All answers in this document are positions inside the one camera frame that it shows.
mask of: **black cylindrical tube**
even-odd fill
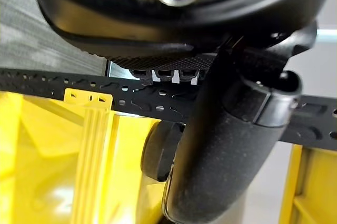
[[[177,223],[208,223],[246,190],[280,139],[301,93],[293,72],[273,87],[246,80],[235,65],[212,67],[195,103],[163,198]]]

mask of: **yellow plastic clip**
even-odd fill
[[[99,223],[113,122],[112,95],[67,88],[64,102],[87,108],[77,163],[71,224]]]

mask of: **textured grip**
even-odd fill
[[[212,68],[166,184],[163,211],[169,219],[209,223],[246,190],[282,136],[301,91],[299,78],[289,72],[275,86]]]

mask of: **black plastic bracket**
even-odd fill
[[[0,90],[63,100],[66,88],[113,95],[115,111],[186,123],[199,86],[0,68]],[[281,141],[337,150],[337,99],[302,96]]]

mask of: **yellow crate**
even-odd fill
[[[156,223],[164,184],[142,175],[151,118],[111,111],[112,96],[64,101],[0,93],[0,223]]]
[[[279,223],[337,223],[336,151],[293,146]]]

